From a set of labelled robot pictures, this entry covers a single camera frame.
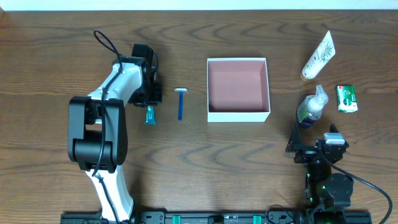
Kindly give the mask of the red green toothpaste tube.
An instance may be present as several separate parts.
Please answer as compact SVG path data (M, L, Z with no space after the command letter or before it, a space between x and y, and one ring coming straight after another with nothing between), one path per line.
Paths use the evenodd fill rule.
M157 122L156 122L154 107L153 106L147 106L145 124L146 125L155 125L156 123Z

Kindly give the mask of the clear pump soap bottle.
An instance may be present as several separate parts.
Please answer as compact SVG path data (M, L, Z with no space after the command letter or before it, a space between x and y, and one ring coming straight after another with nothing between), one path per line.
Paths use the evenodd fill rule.
M316 93L308 95L297 107L298 123L303 128L311 127L322 116L324 106L328 103L328 95L321 85L316 86Z

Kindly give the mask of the blue disposable razor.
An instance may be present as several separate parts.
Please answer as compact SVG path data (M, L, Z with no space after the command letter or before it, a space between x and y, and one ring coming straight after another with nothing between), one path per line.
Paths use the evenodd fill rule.
M182 120L183 118L183 94L188 91L188 88L175 88L175 92L178 93L178 120Z

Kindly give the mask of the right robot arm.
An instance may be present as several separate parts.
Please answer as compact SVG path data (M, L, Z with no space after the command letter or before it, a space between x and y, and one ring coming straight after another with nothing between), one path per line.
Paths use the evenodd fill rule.
M343 158L348 147L334 124L314 146L303 144L299 127L293 124L285 151L294 153L294 162L306 167L305 198L310 201L295 215L295 223L347 222L345 208L351 205L354 180L346 174L333 173L331 167Z

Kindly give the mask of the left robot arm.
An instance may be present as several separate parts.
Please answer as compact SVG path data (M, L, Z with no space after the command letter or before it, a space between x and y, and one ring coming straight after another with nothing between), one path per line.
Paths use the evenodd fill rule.
M118 54L108 78L87 96L68 105L68 156L86 172L101 202L99 215L71 217L73 223L131 223L134 201L123 163L128 149L126 106L153 109L162 102L156 80L158 56L147 44L135 44L130 56Z

